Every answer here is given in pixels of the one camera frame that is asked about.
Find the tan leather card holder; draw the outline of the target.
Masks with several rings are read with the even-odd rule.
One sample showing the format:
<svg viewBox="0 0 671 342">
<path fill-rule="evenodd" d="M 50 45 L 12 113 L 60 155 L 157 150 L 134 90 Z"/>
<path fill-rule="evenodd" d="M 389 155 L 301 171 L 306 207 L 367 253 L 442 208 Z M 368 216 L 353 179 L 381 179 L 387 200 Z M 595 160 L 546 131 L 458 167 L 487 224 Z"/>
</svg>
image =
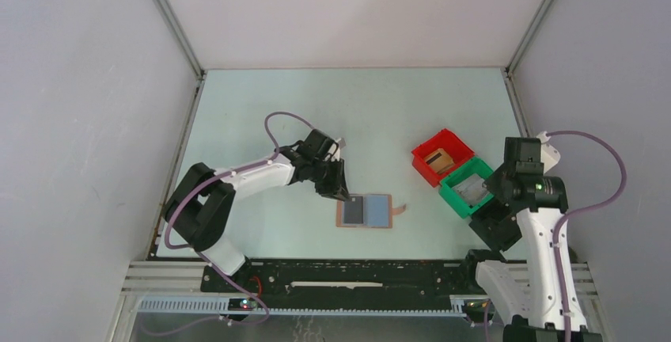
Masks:
<svg viewBox="0 0 671 342">
<path fill-rule="evenodd" d="M 337 204 L 336 226 L 340 228 L 368 228 L 368 229 L 391 229 L 393 218 L 403 214 L 407 205 L 393 206 L 392 196 L 389 194 L 366 194 L 353 195 L 362 196 L 364 200 L 364 223 L 362 225 L 344 225 L 342 223 L 343 203 Z"/>
</svg>

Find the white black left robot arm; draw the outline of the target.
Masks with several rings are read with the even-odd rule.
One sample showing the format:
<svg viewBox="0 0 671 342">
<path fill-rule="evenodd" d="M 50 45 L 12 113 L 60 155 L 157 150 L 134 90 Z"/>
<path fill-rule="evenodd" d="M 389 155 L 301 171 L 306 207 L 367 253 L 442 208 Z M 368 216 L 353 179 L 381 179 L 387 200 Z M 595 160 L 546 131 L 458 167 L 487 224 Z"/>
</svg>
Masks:
<svg viewBox="0 0 671 342">
<path fill-rule="evenodd" d="M 185 247 L 217 267 L 220 282 L 230 291 L 242 291 L 250 281 L 248 258 L 225 235 L 235 201 L 303 181 L 312 182 L 324 198 L 348 200 L 343 147 L 342 139 L 312 129 L 306 139 L 279 146 L 268 158 L 239 168 L 194 164 L 163 207 L 165 230 L 176 232 Z"/>
</svg>

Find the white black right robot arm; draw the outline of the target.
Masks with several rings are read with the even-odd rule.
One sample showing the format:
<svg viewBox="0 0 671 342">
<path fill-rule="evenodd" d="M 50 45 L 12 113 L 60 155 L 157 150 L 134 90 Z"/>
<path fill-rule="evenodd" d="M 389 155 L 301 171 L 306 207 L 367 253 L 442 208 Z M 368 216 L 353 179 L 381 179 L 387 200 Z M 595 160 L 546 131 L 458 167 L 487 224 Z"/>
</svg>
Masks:
<svg viewBox="0 0 671 342">
<path fill-rule="evenodd" d="M 548 176 L 538 138 L 508 137 L 502 164 L 486 188 L 513 212 L 529 253 L 529 291 L 506 263 L 482 260 L 461 269 L 463 288 L 485 291 L 502 318 L 504 341 L 601 341 L 589 329 L 574 288 L 567 244 L 567 191 Z"/>
</svg>

